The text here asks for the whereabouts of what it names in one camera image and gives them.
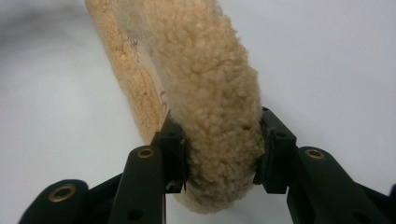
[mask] tan wool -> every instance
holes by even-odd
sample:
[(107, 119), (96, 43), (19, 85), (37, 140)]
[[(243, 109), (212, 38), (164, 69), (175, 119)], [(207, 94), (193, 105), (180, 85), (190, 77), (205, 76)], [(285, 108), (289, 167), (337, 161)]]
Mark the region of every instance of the tan wool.
[(149, 143), (166, 113), (183, 128), (190, 178), (177, 200), (214, 213), (246, 195), (263, 153), (257, 72), (214, 0), (86, 0)]

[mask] screw hole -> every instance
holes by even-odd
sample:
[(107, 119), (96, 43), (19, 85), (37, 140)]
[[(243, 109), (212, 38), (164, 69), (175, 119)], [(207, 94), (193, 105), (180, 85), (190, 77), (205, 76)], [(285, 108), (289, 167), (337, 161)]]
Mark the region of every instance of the screw hole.
[(307, 156), (309, 156), (310, 158), (317, 159), (317, 160), (322, 160), (322, 159), (324, 159), (326, 157), (323, 152), (321, 152), (319, 150), (316, 150), (316, 149), (313, 149), (313, 148), (308, 149), (305, 152), (305, 154)]
[(65, 184), (55, 190), (49, 195), (49, 201), (59, 203), (72, 197), (76, 193), (76, 186), (73, 184)]
[(144, 148), (137, 152), (139, 158), (145, 159), (154, 155), (154, 151), (151, 148)]
[(359, 222), (361, 222), (361, 223), (371, 223), (370, 218), (368, 218), (366, 215), (364, 215), (364, 214), (361, 213), (361, 212), (354, 212), (354, 213), (352, 213), (352, 216), (353, 216), (356, 220), (358, 220)]
[(132, 209), (129, 213), (128, 213), (128, 218), (132, 221), (137, 221), (140, 218), (142, 218), (143, 216), (143, 211), (140, 209)]

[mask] fleece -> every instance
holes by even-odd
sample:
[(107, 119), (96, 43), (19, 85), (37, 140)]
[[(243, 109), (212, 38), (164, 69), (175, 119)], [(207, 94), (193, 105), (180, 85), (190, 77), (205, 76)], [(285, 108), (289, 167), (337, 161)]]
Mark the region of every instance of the fleece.
[(257, 72), (215, 0), (86, 0), (135, 123), (183, 128), (190, 177), (177, 200), (207, 214), (252, 187), (264, 153)]

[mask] brass screw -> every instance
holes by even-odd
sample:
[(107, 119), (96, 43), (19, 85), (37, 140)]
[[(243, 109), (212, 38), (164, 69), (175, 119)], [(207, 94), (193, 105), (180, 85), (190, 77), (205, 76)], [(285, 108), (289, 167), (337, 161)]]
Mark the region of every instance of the brass screw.
[(76, 193), (77, 189), (74, 184), (65, 184), (53, 190), (49, 195), (49, 201), (53, 203), (60, 203)]
[(153, 155), (154, 151), (151, 148), (143, 148), (137, 152), (137, 156), (142, 159), (152, 157)]
[(316, 159), (316, 160), (323, 160), (324, 158), (326, 158), (326, 156), (324, 155), (323, 152), (321, 152), (321, 151), (319, 151), (317, 149), (313, 149), (313, 148), (307, 149), (305, 151), (305, 154), (308, 157), (310, 157), (312, 159)]

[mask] white background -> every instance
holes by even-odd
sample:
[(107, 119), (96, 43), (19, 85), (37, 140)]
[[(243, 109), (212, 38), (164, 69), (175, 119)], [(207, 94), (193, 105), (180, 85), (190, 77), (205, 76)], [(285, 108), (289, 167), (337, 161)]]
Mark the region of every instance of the white background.
[[(396, 3), (221, 0), (260, 73), (262, 104), (352, 178), (396, 183)], [(0, 223), (66, 178), (93, 187), (141, 146), (81, 0), (0, 5)], [(201, 216), (167, 197), (168, 223), (291, 223), (286, 198), (256, 187)]]

